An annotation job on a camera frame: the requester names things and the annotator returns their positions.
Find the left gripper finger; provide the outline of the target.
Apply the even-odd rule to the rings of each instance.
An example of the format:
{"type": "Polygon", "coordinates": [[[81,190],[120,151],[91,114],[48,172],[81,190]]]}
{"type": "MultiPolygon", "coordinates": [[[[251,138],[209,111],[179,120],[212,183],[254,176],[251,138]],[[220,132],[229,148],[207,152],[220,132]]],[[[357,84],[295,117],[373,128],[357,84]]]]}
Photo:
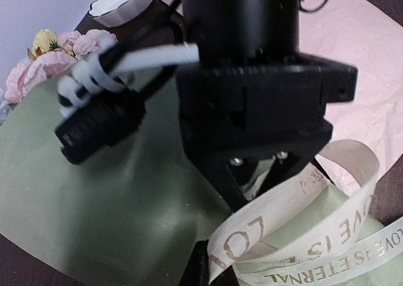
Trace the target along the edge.
{"type": "Polygon", "coordinates": [[[195,243],[179,286],[209,286],[208,240],[195,243]]]}

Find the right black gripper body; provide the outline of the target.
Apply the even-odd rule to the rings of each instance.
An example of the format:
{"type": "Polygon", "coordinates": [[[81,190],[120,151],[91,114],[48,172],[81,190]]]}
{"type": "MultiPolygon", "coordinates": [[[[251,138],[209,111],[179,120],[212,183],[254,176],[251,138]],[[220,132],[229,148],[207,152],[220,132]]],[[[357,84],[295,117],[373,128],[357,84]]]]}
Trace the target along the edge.
{"type": "Polygon", "coordinates": [[[303,168],[332,137],[326,106],[353,100],[355,74],[320,57],[301,64],[182,65],[176,82],[184,151],[227,163],[286,152],[299,156],[303,168]]]}

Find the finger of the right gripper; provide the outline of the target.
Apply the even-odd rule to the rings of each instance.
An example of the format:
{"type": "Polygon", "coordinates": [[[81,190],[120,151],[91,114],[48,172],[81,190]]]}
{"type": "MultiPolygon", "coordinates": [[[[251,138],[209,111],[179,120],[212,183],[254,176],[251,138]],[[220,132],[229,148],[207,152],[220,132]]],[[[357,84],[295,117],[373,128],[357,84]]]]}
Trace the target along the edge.
{"type": "Polygon", "coordinates": [[[301,158],[293,153],[278,153],[261,185],[261,194],[292,178],[301,171],[301,158]]]}
{"type": "Polygon", "coordinates": [[[228,164],[216,155],[189,152],[188,158],[221,196],[231,211],[237,212],[247,204],[239,185],[234,180],[228,164]]]}

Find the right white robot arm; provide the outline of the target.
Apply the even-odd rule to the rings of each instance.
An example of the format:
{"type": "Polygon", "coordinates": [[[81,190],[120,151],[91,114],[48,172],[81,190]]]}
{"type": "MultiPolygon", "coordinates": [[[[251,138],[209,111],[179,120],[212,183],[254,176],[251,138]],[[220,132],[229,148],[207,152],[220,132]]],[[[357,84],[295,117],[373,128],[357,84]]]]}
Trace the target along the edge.
{"type": "Polygon", "coordinates": [[[176,72],[183,147],[233,211],[261,161],[273,165],[259,195],[330,141],[326,106],[355,98],[356,67],[300,52],[302,1],[182,0],[200,54],[176,72]]]}

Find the yellow fake flower stem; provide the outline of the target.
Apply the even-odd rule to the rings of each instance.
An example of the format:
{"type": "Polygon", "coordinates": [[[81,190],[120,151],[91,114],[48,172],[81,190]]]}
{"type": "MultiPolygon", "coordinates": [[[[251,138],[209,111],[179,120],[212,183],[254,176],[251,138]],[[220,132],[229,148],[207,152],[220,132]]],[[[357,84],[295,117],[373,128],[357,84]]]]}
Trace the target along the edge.
{"type": "Polygon", "coordinates": [[[27,48],[28,58],[36,60],[39,56],[54,50],[59,50],[58,36],[56,32],[44,29],[40,30],[33,39],[33,47],[27,48]]]}

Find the green wrapping paper sheet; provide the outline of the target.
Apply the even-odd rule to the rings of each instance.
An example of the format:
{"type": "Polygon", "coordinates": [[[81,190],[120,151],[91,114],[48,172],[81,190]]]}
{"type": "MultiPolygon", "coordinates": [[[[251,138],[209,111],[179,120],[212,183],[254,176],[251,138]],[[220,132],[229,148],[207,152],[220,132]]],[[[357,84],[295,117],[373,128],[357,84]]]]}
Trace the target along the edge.
{"type": "MultiPolygon", "coordinates": [[[[175,81],[147,103],[136,134],[80,165],[60,150],[59,106],[53,78],[1,127],[1,234],[89,285],[178,285],[195,243],[235,212],[184,153],[175,81]]],[[[357,191],[344,168],[319,161],[345,195],[357,191]]],[[[241,188],[247,204],[271,167],[241,188]]]]}

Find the beige printed ribbon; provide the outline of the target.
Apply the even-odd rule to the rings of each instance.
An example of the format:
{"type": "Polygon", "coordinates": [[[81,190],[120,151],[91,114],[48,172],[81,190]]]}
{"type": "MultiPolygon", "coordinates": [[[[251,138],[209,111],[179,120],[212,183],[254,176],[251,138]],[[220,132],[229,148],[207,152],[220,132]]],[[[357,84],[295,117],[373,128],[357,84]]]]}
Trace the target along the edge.
{"type": "Polygon", "coordinates": [[[231,215],[208,243],[210,281],[228,268],[241,285],[401,285],[402,221],[370,215],[377,156],[355,140],[328,144],[321,156],[359,188],[345,195],[315,166],[231,215]]]}

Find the pink carnation fake flower stem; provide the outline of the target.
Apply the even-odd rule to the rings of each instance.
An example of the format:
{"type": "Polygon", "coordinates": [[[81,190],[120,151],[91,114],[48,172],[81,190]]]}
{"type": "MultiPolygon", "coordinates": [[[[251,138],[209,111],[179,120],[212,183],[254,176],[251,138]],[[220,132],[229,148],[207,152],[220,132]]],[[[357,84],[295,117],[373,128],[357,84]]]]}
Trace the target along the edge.
{"type": "Polygon", "coordinates": [[[65,72],[83,57],[118,41],[116,35],[97,29],[88,30],[84,34],[69,31],[57,36],[59,50],[43,54],[36,60],[26,57],[12,68],[6,80],[4,92],[6,103],[10,105],[20,103],[35,86],[65,72]]]}

